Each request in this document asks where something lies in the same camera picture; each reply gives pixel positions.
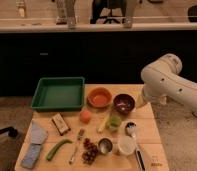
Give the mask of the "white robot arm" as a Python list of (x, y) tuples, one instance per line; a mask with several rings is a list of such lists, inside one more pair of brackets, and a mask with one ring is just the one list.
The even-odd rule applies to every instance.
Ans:
[(170, 53), (146, 65), (141, 71), (144, 85), (136, 107), (141, 108), (148, 102), (165, 103), (169, 96), (197, 114), (197, 83), (181, 77), (181, 70), (180, 58)]

